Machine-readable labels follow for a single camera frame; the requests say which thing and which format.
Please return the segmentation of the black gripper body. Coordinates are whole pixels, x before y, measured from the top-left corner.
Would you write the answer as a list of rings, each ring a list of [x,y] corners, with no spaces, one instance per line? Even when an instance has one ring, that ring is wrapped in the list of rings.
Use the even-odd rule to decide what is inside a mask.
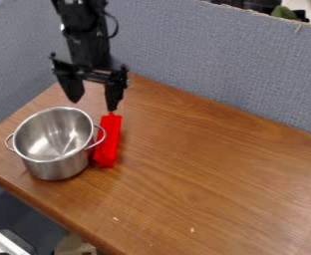
[[[70,67],[83,81],[105,84],[111,73],[125,73],[125,65],[116,70],[111,67],[109,37],[101,32],[70,32],[62,30],[62,35],[69,47],[70,61],[66,62],[50,53],[51,71],[54,67]]]

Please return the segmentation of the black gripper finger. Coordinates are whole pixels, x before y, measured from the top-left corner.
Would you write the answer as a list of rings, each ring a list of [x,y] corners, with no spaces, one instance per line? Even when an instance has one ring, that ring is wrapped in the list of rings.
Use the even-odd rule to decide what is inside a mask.
[[[124,90],[128,87],[128,76],[125,73],[111,73],[105,81],[105,100],[109,112],[117,109],[124,98]]]
[[[53,72],[67,100],[75,104],[85,93],[81,77],[70,67],[54,67]]]

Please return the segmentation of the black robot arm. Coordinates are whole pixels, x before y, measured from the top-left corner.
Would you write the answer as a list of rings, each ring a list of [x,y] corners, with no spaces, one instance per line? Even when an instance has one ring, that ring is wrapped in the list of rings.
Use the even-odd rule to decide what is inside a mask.
[[[109,40],[117,36],[120,25],[105,10],[106,0],[51,0],[61,18],[61,33],[66,40],[70,63],[50,54],[53,74],[71,103],[85,93],[83,81],[103,85],[106,109],[113,112],[128,87],[128,67],[113,69]]]

